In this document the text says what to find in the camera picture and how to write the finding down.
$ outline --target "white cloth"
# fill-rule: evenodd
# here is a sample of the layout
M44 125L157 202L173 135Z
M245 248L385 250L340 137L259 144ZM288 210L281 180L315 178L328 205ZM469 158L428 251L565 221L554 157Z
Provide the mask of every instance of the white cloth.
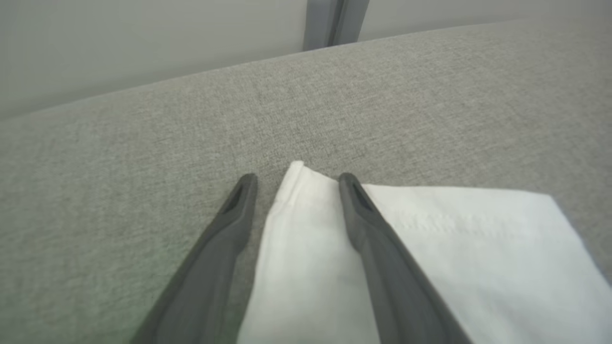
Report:
M550 196L364 189L474 343L612 343L612 293ZM378 343L338 183L291 164L267 216L239 343Z

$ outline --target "white fabric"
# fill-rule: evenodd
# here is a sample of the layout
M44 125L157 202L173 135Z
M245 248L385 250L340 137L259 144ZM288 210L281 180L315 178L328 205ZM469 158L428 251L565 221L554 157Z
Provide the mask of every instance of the white fabric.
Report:
M612 293L553 199L365 185L474 343L612 343ZM377 343L338 183L291 164L239 343Z

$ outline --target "gray fabric surface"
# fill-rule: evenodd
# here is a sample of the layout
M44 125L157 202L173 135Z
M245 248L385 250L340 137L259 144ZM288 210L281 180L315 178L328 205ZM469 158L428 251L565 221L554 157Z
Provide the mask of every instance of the gray fabric surface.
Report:
M289 162L553 195L612 275L612 26L514 21L190 75L0 122L0 342L126 341L243 173L224 342Z

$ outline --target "white towel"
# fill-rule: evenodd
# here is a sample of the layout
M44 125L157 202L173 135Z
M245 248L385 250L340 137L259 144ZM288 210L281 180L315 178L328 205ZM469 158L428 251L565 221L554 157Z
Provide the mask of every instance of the white towel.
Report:
M476 344L612 343L612 293L550 196L364 189ZM338 183L291 164L267 216L239 343L378 343Z

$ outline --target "gray textile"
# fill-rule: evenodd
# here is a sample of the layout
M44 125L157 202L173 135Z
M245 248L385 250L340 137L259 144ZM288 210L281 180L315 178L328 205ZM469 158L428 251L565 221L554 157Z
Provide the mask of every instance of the gray textile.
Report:
M290 161L553 195L612 277L612 26L498 24L242 64L0 122L0 342L126 341L243 173L224 342Z

